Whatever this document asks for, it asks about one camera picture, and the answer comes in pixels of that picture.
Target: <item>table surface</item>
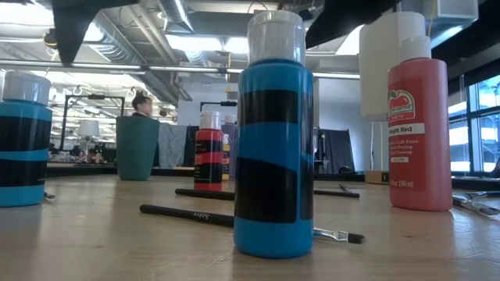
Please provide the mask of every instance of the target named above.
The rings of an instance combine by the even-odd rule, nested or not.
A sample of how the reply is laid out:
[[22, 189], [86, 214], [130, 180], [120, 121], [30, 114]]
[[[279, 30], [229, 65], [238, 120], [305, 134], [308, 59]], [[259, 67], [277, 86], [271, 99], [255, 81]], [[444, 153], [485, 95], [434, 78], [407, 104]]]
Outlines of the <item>table surface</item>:
[[387, 186], [346, 186], [361, 198], [315, 195], [315, 226], [364, 234], [364, 245], [317, 241], [301, 258], [266, 260], [237, 252], [232, 229], [139, 212], [149, 203], [232, 215], [231, 201], [176, 196], [191, 178], [50, 179], [53, 202], [0, 209], [0, 280], [500, 280], [497, 219], [392, 208]]

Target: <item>paintbrush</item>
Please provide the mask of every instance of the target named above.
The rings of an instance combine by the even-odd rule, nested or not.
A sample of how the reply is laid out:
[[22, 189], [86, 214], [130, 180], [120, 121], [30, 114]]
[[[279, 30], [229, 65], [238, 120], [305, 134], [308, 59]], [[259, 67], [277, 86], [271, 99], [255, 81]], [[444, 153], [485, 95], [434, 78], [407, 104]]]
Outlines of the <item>paintbrush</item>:
[[[192, 189], [177, 188], [175, 190], [175, 194], [191, 196], [191, 197], [234, 201], [234, 192], [226, 192], [226, 191], [192, 190]], [[339, 191], [329, 191], [329, 190], [314, 190], [314, 194], [359, 198], [359, 194], [350, 191], [339, 192]]]
[[[179, 219], [189, 219], [196, 222], [204, 222], [217, 226], [233, 227], [234, 217], [232, 215], [220, 215], [208, 212], [196, 212], [176, 208], [142, 204], [139, 208], [141, 212], [151, 215], [165, 215]], [[313, 235], [317, 239], [326, 239], [336, 242], [347, 242], [350, 244], [363, 244], [365, 237], [361, 234], [349, 233], [346, 231], [335, 231], [325, 229], [314, 229]]]

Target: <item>white bottle cap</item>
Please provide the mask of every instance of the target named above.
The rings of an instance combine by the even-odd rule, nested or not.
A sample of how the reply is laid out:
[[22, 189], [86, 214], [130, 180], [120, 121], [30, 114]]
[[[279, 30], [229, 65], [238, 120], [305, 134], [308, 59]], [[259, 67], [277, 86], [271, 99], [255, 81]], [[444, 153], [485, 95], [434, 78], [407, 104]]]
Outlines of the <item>white bottle cap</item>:
[[234, 124], [236, 121], [236, 118], [234, 117], [234, 114], [227, 114], [226, 117], [224, 117], [224, 122], [226, 124]]
[[248, 63], [264, 59], [290, 59], [304, 65], [305, 29], [293, 12], [268, 11], [248, 23]]
[[418, 58], [430, 59], [432, 56], [430, 52], [430, 38], [428, 36], [419, 36], [403, 40], [399, 49], [399, 55], [401, 62]]
[[19, 71], [8, 71], [3, 85], [3, 100], [34, 101], [48, 104], [49, 79]]
[[220, 130], [220, 113], [202, 112], [200, 118], [200, 129]]

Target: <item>ceiling light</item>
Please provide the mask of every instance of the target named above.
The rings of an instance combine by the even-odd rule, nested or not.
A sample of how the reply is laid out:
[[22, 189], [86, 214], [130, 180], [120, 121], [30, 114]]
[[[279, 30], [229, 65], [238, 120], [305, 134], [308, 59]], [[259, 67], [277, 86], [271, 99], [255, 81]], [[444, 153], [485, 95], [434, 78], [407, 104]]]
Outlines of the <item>ceiling light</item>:
[[363, 25], [356, 27], [344, 40], [342, 45], [335, 52], [337, 55], [358, 55], [359, 54], [359, 32]]
[[88, 42], [99, 42], [104, 38], [104, 34], [95, 26], [94, 23], [91, 23], [88, 26], [87, 33], [85, 34], [84, 41]]
[[220, 51], [222, 44], [215, 37], [166, 35], [170, 46], [185, 52]]
[[231, 37], [224, 49], [236, 54], [248, 54], [248, 39], [246, 37]]

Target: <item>paintbrush handle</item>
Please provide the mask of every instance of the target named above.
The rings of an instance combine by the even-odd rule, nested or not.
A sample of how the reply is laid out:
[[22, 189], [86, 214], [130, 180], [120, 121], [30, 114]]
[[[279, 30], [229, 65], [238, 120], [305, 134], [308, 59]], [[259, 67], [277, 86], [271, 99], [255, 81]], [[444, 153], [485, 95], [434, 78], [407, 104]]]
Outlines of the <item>paintbrush handle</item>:
[[359, 198], [359, 194], [354, 193], [354, 192], [338, 192], [338, 191], [328, 191], [328, 190], [314, 190], [314, 194]]
[[145, 214], [166, 215], [179, 219], [190, 219], [196, 222], [205, 222], [218, 226], [233, 227], [234, 217], [232, 215], [219, 215], [207, 212], [194, 212], [176, 208], [167, 208], [155, 205], [142, 204], [139, 208]]
[[175, 190], [175, 194], [191, 196], [191, 197], [234, 201], [234, 193], [226, 191], [192, 190], [192, 189], [177, 188]]

